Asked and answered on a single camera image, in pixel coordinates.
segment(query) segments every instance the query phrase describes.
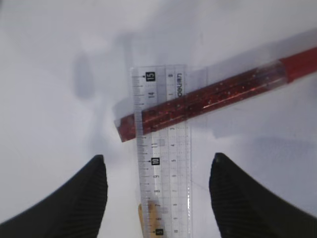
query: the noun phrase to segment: ribbed black surface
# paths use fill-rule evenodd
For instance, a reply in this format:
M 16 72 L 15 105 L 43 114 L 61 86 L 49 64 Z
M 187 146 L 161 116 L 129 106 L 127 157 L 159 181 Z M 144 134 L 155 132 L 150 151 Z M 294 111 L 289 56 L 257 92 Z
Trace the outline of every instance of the ribbed black surface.
M 95 238 L 107 200 L 106 170 L 99 166 L 87 181 L 74 208 L 53 238 Z
M 97 155 L 50 196 L 0 224 L 0 238 L 96 238 L 107 189 L 104 157 Z
M 276 196 L 227 156 L 215 155 L 211 206 L 222 238 L 317 238 L 317 219 Z
M 214 160 L 210 179 L 211 204 L 221 237 L 277 238 L 233 179 L 221 163 Z

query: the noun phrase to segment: plastic ruler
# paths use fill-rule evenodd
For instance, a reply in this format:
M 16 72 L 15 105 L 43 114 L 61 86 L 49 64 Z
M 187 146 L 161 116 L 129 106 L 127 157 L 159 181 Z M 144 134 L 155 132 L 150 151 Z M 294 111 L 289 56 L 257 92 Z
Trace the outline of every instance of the plastic ruler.
M 187 122 L 143 135 L 142 110 L 186 93 L 185 65 L 132 69 L 144 237 L 191 237 L 191 146 Z M 155 206 L 152 217 L 149 205 Z

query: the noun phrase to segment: red glitter tube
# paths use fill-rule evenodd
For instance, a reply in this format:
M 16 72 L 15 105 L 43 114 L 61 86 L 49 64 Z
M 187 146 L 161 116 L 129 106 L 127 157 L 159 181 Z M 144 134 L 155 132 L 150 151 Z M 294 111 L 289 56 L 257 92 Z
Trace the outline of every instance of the red glitter tube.
M 143 133 L 240 102 L 315 71 L 317 48 L 260 66 L 142 111 Z M 117 129 L 122 142 L 135 138 L 134 115 L 123 117 Z

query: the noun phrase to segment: white surface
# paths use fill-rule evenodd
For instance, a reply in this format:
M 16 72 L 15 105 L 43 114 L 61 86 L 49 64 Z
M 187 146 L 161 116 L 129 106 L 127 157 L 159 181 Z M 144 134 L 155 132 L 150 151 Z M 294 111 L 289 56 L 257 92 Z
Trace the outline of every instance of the white surface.
M 99 237 L 141 237 L 128 69 L 210 66 L 210 82 L 317 45 L 316 0 L 3 0 L 0 7 L 0 222 L 104 154 Z M 208 191 L 224 152 L 317 216 L 317 75 L 191 120 L 194 238 L 219 237 Z

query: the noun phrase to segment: red cap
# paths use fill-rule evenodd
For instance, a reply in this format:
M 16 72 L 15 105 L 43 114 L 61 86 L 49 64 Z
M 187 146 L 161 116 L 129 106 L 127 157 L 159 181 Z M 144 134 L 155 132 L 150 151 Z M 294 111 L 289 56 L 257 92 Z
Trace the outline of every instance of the red cap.
M 317 47 L 280 59 L 286 68 L 289 83 L 297 78 L 317 71 Z

